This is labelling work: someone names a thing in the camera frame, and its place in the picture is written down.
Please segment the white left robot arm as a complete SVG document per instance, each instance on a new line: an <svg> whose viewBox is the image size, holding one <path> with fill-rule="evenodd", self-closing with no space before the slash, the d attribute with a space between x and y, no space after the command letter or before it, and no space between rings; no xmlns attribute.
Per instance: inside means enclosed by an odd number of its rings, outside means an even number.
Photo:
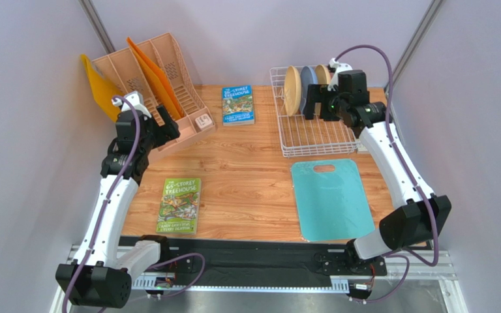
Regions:
<svg viewBox="0 0 501 313"><path fill-rule="evenodd" d="M145 235L122 256L117 255L127 211L149 165L152 149L180 136L166 108L157 106L159 125L151 113L122 107L115 122L117 136L108 147L100 171L100 194L84 240L73 260L60 264L55 279L68 305L123 308L133 280L169 257L166 237Z"/></svg>

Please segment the beige plate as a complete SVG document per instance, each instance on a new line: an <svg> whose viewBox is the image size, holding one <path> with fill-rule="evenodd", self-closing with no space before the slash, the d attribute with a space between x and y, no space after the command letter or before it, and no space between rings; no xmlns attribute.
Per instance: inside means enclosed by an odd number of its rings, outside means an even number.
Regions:
<svg viewBox="0 0 501 313"><path fill-rule="evenodd" d="M284 78L284 107L287 116L293 116L299 111L301 94L299 71L296 67L289 66Z"/></svg>
<svg viewBox="0 0 501 313"><path fill-rule="evenodd" d="M331 73L326 65L317 65L314 68L317 82L322 85L328 85L331 82Z"/></svg>

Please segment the blue plate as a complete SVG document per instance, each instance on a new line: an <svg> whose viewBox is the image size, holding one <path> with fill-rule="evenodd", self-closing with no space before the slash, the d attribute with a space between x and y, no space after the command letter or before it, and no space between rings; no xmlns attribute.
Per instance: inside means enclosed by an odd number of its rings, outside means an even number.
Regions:
<svg viewBox="0 0 501 313"><path fill-rule="evenodd" d="M307 94L309 85L318 84L318 78L312 67L305 66L301 69L300 80L301 80L301 102L299 105L299 109L301 113L304 115L305 108L307 106Z"/></svg>

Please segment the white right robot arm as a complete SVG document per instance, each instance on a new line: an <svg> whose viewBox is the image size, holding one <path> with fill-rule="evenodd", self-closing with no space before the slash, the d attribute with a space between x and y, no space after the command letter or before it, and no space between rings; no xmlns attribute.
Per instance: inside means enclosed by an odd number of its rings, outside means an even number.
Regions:
<svg viewBox="0 0 501 313"><path fill-rule="evenodd" d="M316 106L321 119L343 121L367 148L394 206L376 230L350 241L351 259L370 261L429 239L437 246L451 202L445 195L437 196L412 164L386 105L370 100L366 74L347 70L334 75L331 84L308 84L305 113Z"/></svg>

